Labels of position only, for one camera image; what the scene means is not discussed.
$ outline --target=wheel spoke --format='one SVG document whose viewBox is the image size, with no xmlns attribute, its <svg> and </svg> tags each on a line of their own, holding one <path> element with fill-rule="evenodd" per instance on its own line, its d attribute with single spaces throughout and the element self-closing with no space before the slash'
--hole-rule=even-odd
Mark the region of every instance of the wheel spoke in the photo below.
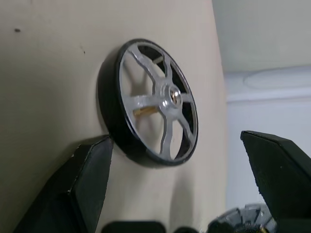
<svg viewBox="0 0 311 233">
<path fill-rule="evenodd" d="M 193 146 L 194 142 L 195 142 L 194 136 L 190 130 L 189 123 L 187 122 L 186 118 L 184 117 L 184 115 L 182 113 L 178 117 L 178 122 L 181 125 L 181 127 L 183 128 L 184 133 L 185 133 L 187 139 L 189 140 L 190 144 Z"/>
<path fill-rule="evenodd" d="M 192 103 L 193 102 L 193 97 L 191 94 L 188 94 L 188 93 L 181 93 L 181 99 L 183 100 L 183 102 L 190 102 Z"/>
<path fill-rule="evenodd" d="M 139 108 L 158 106 L 160 104 L 160 99 L 157 96 L 142 95 L 142 96 L 124 97 L 123 102 L 129 111 L 133 111 Z"/>
<path fill-rule="evenodd" d="M 133 44 L 128 48 L 128 51 L 132 54 L 136 62 L 146 71 L 153 82 L 158 81 L 159 76 L 153 67 L 151 61 L 149 61 L 138 49 L 137 44 Z"/>
<path fill-rule="evenodd" d="M 173 72 L 171 67 L 171 58 L 167 54 L 164 54 L 164 66 L 165 66 L 165 77 L 172 80 Z"/>
<path fill-rule="evenodd" d="M 161 157 L 164 159 L 171 158 L 171 141 L 173 137 L 173 121 L 169 118 L 164 118 L 164 132 L 161 140 Z"/>
</svg>

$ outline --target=wall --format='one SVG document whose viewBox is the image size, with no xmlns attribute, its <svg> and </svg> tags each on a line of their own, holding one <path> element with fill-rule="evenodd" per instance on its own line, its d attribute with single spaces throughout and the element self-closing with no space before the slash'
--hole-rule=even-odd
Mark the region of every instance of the wall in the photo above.
<svg viewBox="0 0 311 233">
<path fill-rule="evenodd" d="M 264 202 L 240 140 L 241 131 L 270 133 L 290 139 L 311 155 L 310 75 L 311 67 L 226 74 L 227 209 Z"/>
<path fill-rule="evenodd" d="M 187 77 L 198 144 L 186 164 L 160 170 L 115 145 L 97 232 L 118 219 L 206 230 L 225 210 L 225 88 L 210 0 L 1 1 L 0 32 L 1 233 L 13 231 L 81 141 L 107 133 L 96 106 L 98 71 L 113 49 L 138 37 L 160 44 Z"/>
<path fill-rule="evenodd" d="M 309 0 L 214 0 L 225 71 L 311 64 Z"/>
</svg>

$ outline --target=beige wall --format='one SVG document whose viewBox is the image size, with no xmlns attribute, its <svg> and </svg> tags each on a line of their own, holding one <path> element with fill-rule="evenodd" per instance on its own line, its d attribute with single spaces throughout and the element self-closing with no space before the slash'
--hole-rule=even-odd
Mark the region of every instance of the beige wall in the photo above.
<svg viewBox="0 0 311 233">
<path fill-rule="evenodd" d="M 311 1 L 214 0 L 225 71 L 311 64 Z"/>
<path fill-rule="evenodd" d="M 80 141 L 107 133 L 96 108 L 98 71 L 137 37 L 160 44 L 187 77 L 199 141 L 189 162 L 161 170 L 115 146 L 97 232 L 117 219 L 206 230 L 224 211 L 225 92 L 211 0 L 1 1 L 0 34 L 1 233 L 12 232 Z"/>
</svg>

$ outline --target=toy wheel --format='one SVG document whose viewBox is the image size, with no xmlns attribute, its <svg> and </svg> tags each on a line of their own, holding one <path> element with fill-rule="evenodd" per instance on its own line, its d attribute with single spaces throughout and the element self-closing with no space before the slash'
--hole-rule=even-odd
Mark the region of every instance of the toy wheel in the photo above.
<svg viewBox="0 0 311 233">
<path fill-rule="evenodd" d="M 276 233 L 276 221 L 265 204 L 232 209 L 213 220 L 207 233 Z"/>
<path fill-rule="evenodd" d="M 131 56 L 150 78 L 150 94 L 133 95 L 124 91 L 122 69 L 126 56 Z M 194 98 L 176 62 L 157 44 L 134 39 L 111 53 L 99 74 L 98 99 L 109 134 L 132 160 L 146 166 L 176 166 L 192 156 L 198 139 Z M 159 152 L 150 147 L 136 128 L 140 117 L 153 113 L 163 117 Z M 171 142 L 175 122 L 182 128 L 182 139 L 173 158 Z"/>
</svg>

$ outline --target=black rubber tire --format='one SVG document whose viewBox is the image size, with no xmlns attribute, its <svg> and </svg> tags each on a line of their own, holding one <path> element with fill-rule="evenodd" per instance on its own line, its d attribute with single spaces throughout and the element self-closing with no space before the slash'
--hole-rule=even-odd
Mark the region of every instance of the black rubber tire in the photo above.
<svg viewBox="0 0 311 233">
<path fill-rule="evenodd" d="M 195 150 L 198 140 L 198 130 L 194 147 L 189 155 L 182 160 L 168 161 L 156 156 L 153 151 L 149 150 L 142 143 L 139 136 L 135 133 L 126 114 L 121 98 L 121 88 L 119 80 L 120 64 L 125 51 L 129 48 L 130 45 L 137 42 L 147 42 L 160 47 L 154 42 L 146 39 L 134 39 L 125 43 L 120 49 L 113 51 L 102 64 L 98 77 L 98 100 L 104 122 L 109 130 L 109 134 L 112 139 L 131 160 L 148 167 L 177 166 L 183 164 L 191 158 Z M 147 50 L 142 53 L 149 58 L 151 57 L 152 59 L 152 53 L 148 54 Z M 173 82 L 182 91 L 182 88 L 184 87 L 182 87 L 180 78 L 174 70 Z M 192 114 L 189 114 L 189 111 L 191 111 L 191 109 L 183 108 L 183 115 L 189 122 L 192 122 L 193 124 Z M 189 146 L 189 144 L 185 134 L 183 134 L 182 143 L 178 155 L 184 154 L 187 146 Z"/>
</svg>

